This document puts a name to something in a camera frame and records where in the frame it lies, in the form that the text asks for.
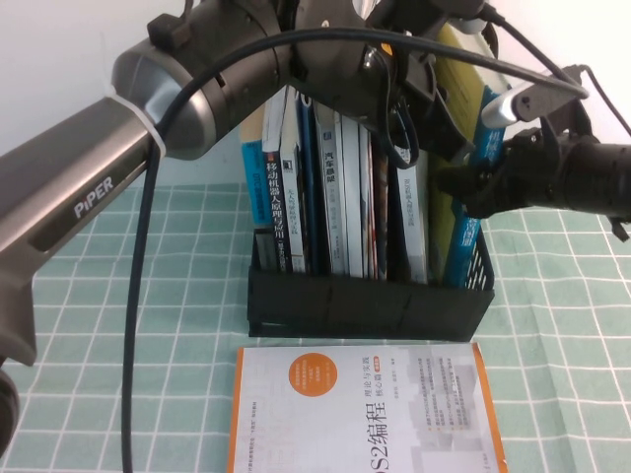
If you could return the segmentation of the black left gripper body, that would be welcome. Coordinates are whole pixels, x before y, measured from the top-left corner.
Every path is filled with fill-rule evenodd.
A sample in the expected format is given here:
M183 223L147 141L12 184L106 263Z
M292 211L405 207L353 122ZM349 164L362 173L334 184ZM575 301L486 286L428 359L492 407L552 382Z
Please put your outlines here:
M437 93L435 63L436 57L432 53L396 46L394 95L406 99L434 99Z

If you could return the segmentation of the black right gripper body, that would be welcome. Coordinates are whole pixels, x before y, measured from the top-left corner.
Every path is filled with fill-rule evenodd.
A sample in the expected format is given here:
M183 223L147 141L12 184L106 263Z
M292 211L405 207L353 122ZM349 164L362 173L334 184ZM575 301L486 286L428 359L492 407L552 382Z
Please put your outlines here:
M495 164L476 166L488 170L488 181L477 193L495 196L496 214L527 207L566 210L562 168L567 143L566 131L554 136L550 129L540 127L518 133L504 143Z

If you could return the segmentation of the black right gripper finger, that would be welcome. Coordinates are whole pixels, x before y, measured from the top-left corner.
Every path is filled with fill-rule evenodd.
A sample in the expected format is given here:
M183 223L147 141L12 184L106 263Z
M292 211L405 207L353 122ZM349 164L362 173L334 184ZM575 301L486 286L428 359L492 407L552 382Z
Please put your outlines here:
M465 213L475 219L487 219L498 212L493 194L474 193L462 198Z
M488 170L470 167L447 167L435 172L438 189L452 197L466 197L481 191L488 181Z

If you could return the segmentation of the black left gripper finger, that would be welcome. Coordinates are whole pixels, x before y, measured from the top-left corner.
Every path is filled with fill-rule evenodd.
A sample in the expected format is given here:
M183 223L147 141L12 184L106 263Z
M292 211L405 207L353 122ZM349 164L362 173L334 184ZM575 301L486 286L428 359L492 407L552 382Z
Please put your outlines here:
M474 145L464 136L447 107L448 94L438 88L430 111L428 151L446 161L463 161Z

